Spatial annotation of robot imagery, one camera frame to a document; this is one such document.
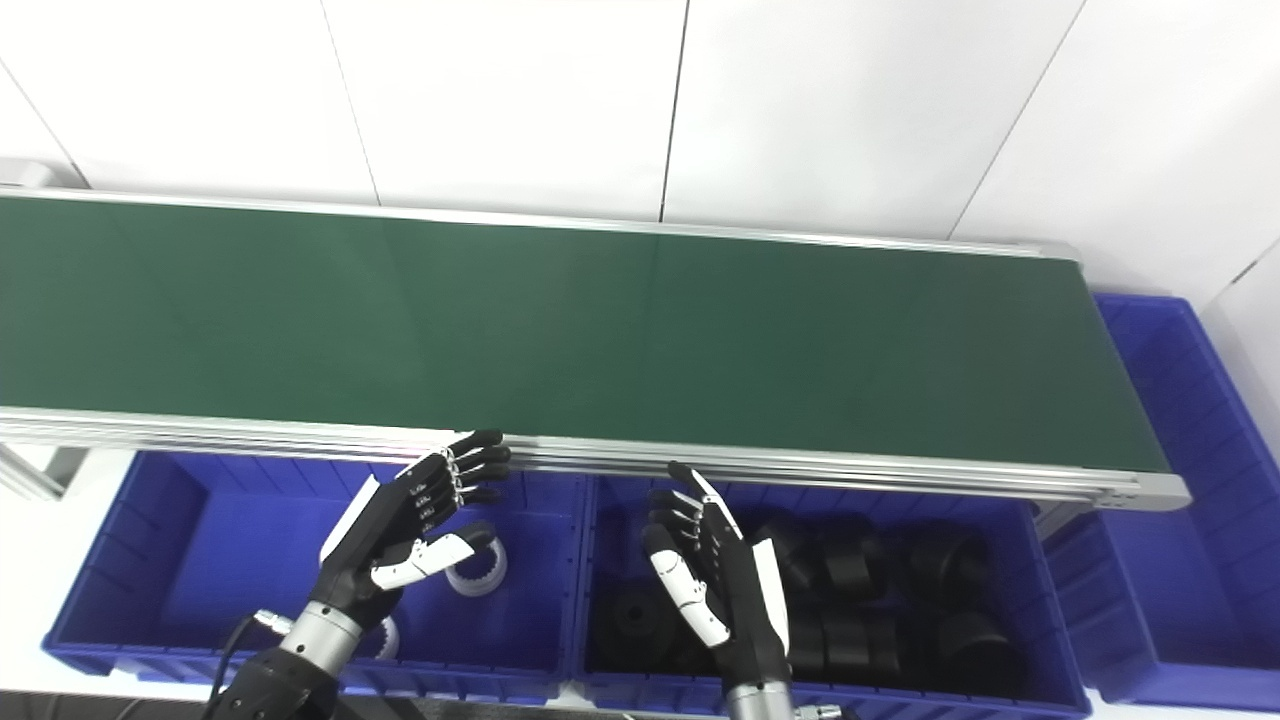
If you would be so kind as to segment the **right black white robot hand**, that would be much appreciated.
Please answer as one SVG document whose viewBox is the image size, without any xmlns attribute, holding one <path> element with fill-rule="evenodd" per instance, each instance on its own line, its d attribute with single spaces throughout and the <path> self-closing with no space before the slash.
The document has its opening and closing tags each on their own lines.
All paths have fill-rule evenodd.
<svg viewBox="0 0 1280 720">
<path fill-rule="evenodd" d="M 677 488 L 649 495 L 649 564 L 678 615 L 710 651 L 727 693 L 787 687 L 787 609 L 769 539 L 749 543 L 719 491 L 695 468 L 667 465 Z"/>
</svg>

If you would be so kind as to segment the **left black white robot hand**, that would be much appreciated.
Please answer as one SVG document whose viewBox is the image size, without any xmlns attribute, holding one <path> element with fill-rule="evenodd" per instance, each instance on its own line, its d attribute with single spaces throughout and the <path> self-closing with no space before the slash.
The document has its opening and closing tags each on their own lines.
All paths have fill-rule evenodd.
<svg viewBox="0 0 1280 720">
<path fill-rule="evenodd" d="M 476 430 L 421 456 L 389 482 L 370 478 L 321 551 L 308 602 L 369 629 L 399 602 L 403 589 L 471 557 L 497 538 L 492 521 L 448 528 L 470 503 L 493 503 L 493 483 L 509 475 L 500 430 Z"/>
</svg>

